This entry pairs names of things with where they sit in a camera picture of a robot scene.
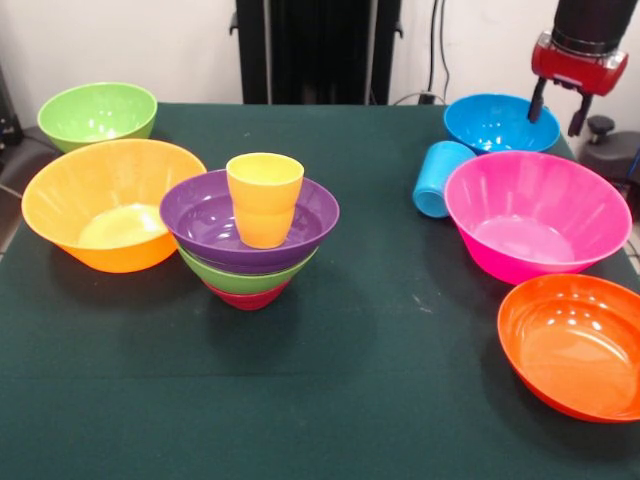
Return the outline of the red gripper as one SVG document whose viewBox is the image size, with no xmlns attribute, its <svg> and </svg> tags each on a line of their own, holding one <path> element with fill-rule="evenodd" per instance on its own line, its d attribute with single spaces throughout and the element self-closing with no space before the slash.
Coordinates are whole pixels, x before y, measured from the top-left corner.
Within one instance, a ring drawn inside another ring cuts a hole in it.
<svg viewBox="0 0 640 480">
<path fill-rule="evenodd" d="M 619 82 L 628 65 L 629 55 L 619 49 L 605 56 L 584 56 L 557 46 L 550 31 L 538 37 L 532 53 L 531 68 L 538 77 L 527 118 L 536 123 L 544 107 L 543 92 L 548 81 L 581 93 L 581 104 L 573 114 L 569 136 L 579 136 L 591 108 L 593 95 L 606 96 Z"/>
</svg>

